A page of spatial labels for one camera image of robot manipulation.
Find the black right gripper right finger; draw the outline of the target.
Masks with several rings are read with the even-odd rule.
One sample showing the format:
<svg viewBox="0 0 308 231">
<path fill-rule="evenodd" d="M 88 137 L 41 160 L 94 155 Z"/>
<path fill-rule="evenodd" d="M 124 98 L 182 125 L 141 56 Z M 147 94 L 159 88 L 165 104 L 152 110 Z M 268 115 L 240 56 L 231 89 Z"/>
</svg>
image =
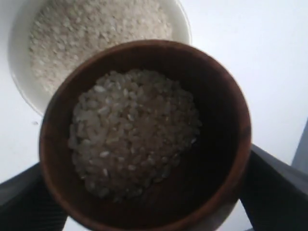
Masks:
<svg viewBox="0 0 308 231">
<path fill-rule="evenodd" d="M 308 176 L 256 145 L 240 200 L 255 231 L 308 229 Z"/>
</svg>

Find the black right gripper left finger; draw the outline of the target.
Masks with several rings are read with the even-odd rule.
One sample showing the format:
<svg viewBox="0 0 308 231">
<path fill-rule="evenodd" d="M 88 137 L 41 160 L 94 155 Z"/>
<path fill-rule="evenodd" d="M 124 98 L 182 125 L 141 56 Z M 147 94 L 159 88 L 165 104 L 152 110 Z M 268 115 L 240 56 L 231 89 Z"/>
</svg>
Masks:
<svg viewBox="0 0 308 231">
<path fill-rule="evenodd" d="M 2 231 L 61 231 L 67 214 L 54 201 L 39 164 L 0 184 Z"/>
</svg>

